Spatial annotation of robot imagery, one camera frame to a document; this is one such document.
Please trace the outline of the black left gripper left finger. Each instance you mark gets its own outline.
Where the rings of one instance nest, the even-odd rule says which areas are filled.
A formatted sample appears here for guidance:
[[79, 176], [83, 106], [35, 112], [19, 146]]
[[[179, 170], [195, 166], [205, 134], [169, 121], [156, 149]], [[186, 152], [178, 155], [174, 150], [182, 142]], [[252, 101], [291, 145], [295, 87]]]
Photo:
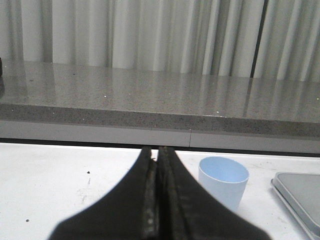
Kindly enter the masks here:
[[159, 210], [157, 163], [150, 147], [143, 147], [122, 180], [104, 197], [62, 221], [51, 240], [156, 240]]

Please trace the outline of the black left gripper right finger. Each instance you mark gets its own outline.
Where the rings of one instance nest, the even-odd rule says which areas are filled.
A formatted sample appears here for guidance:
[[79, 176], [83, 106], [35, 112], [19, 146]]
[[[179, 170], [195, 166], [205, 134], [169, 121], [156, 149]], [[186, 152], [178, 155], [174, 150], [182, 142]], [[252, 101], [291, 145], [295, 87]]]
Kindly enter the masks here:
[[161, 240], [270, 239], [265, 231], [213, 198], [172, 147], [158, 149], [157, 196]]

